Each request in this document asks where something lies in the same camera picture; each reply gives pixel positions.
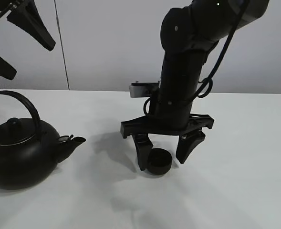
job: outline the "lid knob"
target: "lid knob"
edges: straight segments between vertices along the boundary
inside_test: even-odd
[[[18,131],[21,131],[21,122],[18,118],[10,118],[8,121],[7,121],[7,124],[8,124],[8,130],[9,130],[9,133],[10,134],[14,134]]]

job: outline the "screw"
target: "screw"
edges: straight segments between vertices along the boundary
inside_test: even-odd
[[[12,7],[11,7],[11,9],[10,9],[10,10],[15,10],[16,8],[17,8],[17,5],[12,4]]]

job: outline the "white wall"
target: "white wall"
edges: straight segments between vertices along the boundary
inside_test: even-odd
[[[0,79],[0,87],[66,88],[52,0],[36,2],[57,39],[56,49],[48,53],[23,31],[17,28],[15,31],[9,22],[0,22],[0,47],[9,47],[0,55],[19,71],[13,82]],[[56,3],[71,89],[114,91],[127,90],[136,80],[159,79],[163,60],[161,22],[170,8],[189,5],[191,0],[56,0]],[[8,31],[12,37],[2,38]],[[21,37],[33,50],[17,44]],[[223,42],[210,55],[203,77],[209,74]],[[29,59],[32,52],[37,53],[35,60]],[[237,32],[215,77],[214,91],[281,93],[281,0],[271,0],[262,19]]]

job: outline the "kettle lid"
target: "kettle lid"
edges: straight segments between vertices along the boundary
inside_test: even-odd
[[[0,146],[14,146],[35,136],[35,126],[29,118],[11,118],[0,125]]]

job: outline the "small black bowl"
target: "small black bowl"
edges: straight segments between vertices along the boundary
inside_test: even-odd
[[[164,175],[172,166],[172,155],[164,149],[152,149],[147,163],[147,170],[150,173]]]

